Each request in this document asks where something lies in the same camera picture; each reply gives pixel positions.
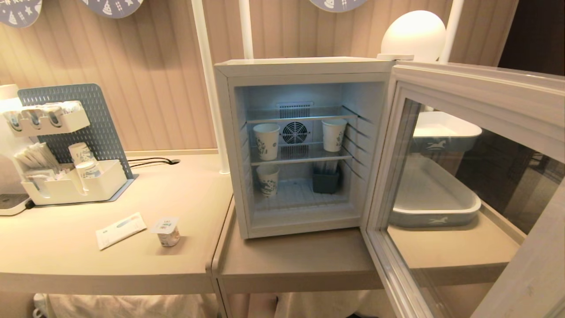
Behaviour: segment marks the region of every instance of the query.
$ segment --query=lamp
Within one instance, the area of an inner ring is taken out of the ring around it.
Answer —
[[[408,12],[386,30],[377,59],[434,62],[445,38],[444,23],[437,15],[424,10]]]
[[[14,154],[31,145],[27,137],[15,137],[5,123],[2,112],[22,107],[18,98],[18,86],[0,85],[0,216],[14,215],[25,210],[29,196],[21,186],[20,173],[15,165]]]

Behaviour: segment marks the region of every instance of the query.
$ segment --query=blue decorative sign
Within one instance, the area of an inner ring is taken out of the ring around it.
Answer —
[[[32,25],[41,12],[41,0],[0,0],[0,22],[14,28]]]
[[[143,0],[82,0],[92,11],[107,18],[124,18],[134,13]]]
[[[356,9],[367,0],[310,0],[316,7],[329,12],[345,12]]]

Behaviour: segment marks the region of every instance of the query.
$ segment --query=pegboard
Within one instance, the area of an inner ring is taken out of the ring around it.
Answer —
[[[90,126],[67,134],[37,136],[39,141],[47,143],[55,158],[62,164],[72,162],[68,150],[70,145],[85,142],[97,160],[120,160],[125,177],[134,179],[100,86],[79,84],[26,88],[20,89],[18,96],[24,106],[48,102],[80,101],[90,121]]]

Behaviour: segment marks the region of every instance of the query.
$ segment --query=white tray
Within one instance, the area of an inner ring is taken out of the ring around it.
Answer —
[[[481,207],[479,197],[433,160],[406,160],[390,223],[404,227],[465,225]]]
[[[423,111],[418,115],[411,152],[464,152],[475,144],[483,130],[443,111]]]
[[[84,191],[76,169],[63,179],[46,181],[48,196],[43,196],[32,182],[22,182],[29,197],[37,205],[66,204],[79,202],[106,201],[127,181],[119,160],[98,161],[102,174],[96,178],[83,179]]]
[[[16,137],[66,134],[68,132],[74,132],[90,125],[90,121],[88,120],[84,109],[61,115],[61,127],[53,126],[48,117],[40,117],[39,121],[41,124],[40,129],[34,128],[28,118],[20,119],[21,131],[14,130],[8,122],[6,122],[6,125],[10,127],[10,130]]]

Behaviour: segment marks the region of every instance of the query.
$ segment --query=cable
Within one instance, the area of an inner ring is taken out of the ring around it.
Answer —
[[[143,163],[141,163],[141,164],[135,164],[135,165],[132,165],[132,166],[129,166],[129,167],[130,167],[130,168],[133,168],[133,167],[142,166],[142,165],[148,165],[148,164],[168,164],[168,165],[175,165],[175,164],[178,164],[178,163],[180,162],[180,159],[173,159],[173,160],[170,160],[170,159],[167,159],[167,158],[160,158],[160,157],[131,159],[131,160],[128,160],[128,162],[130,162],[130,161],[144,161],[144,160],[152,160],[152,159],[163,159],[163,160],[165,160],[165,161],[149,161],[149,162],[143,162]]]
[[[128,161],[144,161],[144,160],[151,160],[151,159],[161,159],[161,160],[167,160],[167,163],[170,165],[174,165],[173,161],[167,158],[161,158],[161,157],[151,157],[151,158],[141,158],[141,159],[130,159]]]

